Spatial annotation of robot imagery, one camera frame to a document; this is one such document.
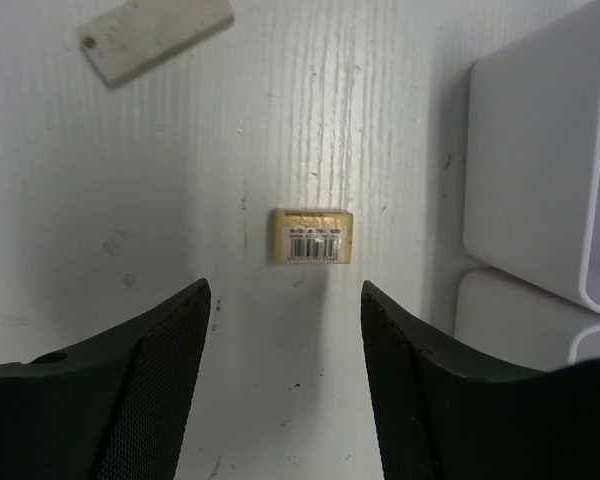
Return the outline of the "small wooden sharpener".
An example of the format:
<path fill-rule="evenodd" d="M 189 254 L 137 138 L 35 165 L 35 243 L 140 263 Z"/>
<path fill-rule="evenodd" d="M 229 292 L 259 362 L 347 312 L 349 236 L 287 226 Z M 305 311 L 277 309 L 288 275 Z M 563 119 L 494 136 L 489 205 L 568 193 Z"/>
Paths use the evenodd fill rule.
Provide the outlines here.
<path fill-rule="evenodd" d="M 269 257 L 276 264 L 351 263 L 354 215 L 347 210 L 276 208 L 269 226 Z"/>

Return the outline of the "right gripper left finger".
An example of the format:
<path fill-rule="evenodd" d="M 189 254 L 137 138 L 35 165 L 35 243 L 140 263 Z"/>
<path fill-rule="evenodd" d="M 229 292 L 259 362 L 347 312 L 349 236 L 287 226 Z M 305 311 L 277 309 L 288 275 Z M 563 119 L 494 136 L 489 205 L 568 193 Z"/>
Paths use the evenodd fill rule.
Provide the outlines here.
<path fill-rule="evenodd" d="M 171 479 L 211 313 L 198 280 L 29 363 L 0 365 L 0 479 Z"/>

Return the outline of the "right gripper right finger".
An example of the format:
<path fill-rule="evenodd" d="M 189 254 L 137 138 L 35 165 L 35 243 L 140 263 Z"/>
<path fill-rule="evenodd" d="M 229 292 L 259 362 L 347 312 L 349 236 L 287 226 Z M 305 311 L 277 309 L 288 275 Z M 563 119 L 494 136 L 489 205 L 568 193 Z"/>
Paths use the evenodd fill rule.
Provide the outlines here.
<path fill-rule="evenodd" d="M 479 352 L 380 288 L 361 332 L 387 479 L 600 479 L 600 359 L 550 372 Z"/>

